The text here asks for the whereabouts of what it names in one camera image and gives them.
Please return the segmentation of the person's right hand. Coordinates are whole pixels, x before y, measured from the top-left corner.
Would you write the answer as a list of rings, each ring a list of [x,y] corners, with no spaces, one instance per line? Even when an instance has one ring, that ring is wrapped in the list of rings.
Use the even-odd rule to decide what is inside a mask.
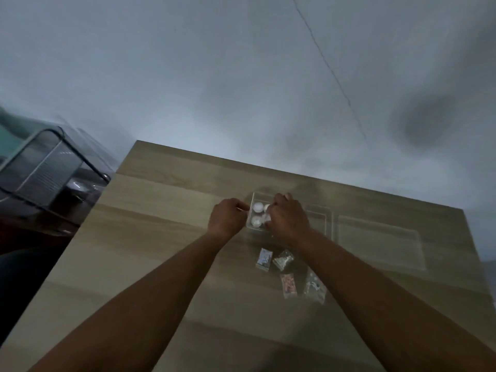
[[[300,251],[313,232],[300,202],[290,193],[277,193],[267,211],[266,229],[285,246]]]

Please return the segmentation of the person's left hand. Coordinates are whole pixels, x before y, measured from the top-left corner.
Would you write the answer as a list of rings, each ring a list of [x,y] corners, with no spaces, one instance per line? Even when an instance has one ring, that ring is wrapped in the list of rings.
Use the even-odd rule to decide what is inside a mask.
[[[207,225],[208,235],[227,243],[245,226],[248,212],[240,211],[233,206],[232,200],[228,198],[216,204],[209,217]]]

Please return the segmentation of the clear plastic compartment box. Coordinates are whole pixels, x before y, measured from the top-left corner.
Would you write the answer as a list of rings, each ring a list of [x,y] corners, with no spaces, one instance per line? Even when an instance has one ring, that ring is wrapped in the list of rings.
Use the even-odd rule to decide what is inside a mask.
[[[269,204],[272,203],[275,195],[267,194],[263,192],[253,192],[251,197],[251,207],[249,210],[249,214],[247,216],[246,221],[246,229],[247,232],[251,233],[252,236],[258,237],[260,239],[270,239],[272,237],[271,232],[265,227],[265,212],[266,208]],[[262,202],[265,205],[264,212],[256,213],[252,211],[252,206],[255,202]],[[309,220],[310,225],[315,230],[321,232],[327,237],[332,234],[332,212],[328,207],[310,204],[300,200],[301,206],[303,210],[307,214],[307,218]],[[250,224],[251,217],[253,216],[262,216],[264,220],[264,224],[260,228],[254,228]]]

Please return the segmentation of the person's left forearm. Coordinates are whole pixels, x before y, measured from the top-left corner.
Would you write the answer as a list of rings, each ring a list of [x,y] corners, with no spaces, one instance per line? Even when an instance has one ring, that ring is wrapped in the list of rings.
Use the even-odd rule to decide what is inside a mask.
[[[207,231],[109,300],[28,372],[151,372],[232,237]]]

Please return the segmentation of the person's right forearm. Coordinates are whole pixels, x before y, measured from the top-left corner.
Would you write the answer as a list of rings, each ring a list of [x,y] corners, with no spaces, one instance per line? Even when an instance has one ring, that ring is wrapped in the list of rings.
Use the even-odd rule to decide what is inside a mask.
[[[300,231],[288,244],[388,372],[496,372],[496,352],[322,234]]]

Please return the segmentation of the small bag of silver beads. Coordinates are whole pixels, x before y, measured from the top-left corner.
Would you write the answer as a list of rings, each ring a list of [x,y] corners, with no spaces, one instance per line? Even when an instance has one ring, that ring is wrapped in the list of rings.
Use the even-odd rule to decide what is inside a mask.
[[[283,250],[272,259],[272,263],[280,272],[284,272],[293,263],[294,259],[294,255],[289,250]]]

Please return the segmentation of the small bag of blue beads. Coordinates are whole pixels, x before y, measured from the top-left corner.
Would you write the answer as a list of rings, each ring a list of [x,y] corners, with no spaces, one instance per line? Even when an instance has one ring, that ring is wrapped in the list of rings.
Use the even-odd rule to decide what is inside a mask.
[[[273,252],[271,250],[267,250],[262,248],[257,258],[257,262],[255,267],[257,269],[261,269],[265,272],[268,272],[270,269],[270,264],[272,260]]]

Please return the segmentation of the small bag of pink beads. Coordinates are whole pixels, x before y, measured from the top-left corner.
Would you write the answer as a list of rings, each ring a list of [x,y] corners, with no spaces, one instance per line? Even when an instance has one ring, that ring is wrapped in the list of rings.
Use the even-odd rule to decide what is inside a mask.
[[[280,275],[282,292],[285,299],[296,298],[298,296],[296,282],[293,273]]]

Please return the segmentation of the small clear bag of beads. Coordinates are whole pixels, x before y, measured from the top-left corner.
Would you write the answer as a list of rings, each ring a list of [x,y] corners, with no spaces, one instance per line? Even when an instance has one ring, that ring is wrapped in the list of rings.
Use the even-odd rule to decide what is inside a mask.
[[[322,305],[326,301],[327,288],[310,267],[307,269],[303,294],[305,298]]]

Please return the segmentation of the clear plastic box lid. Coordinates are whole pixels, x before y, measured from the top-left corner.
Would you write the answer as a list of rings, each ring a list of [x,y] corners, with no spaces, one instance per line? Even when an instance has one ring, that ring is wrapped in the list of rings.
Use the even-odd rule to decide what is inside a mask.
[[[339,215],[336,243],[378,268],[392,271],[427,269],[418,231]]]

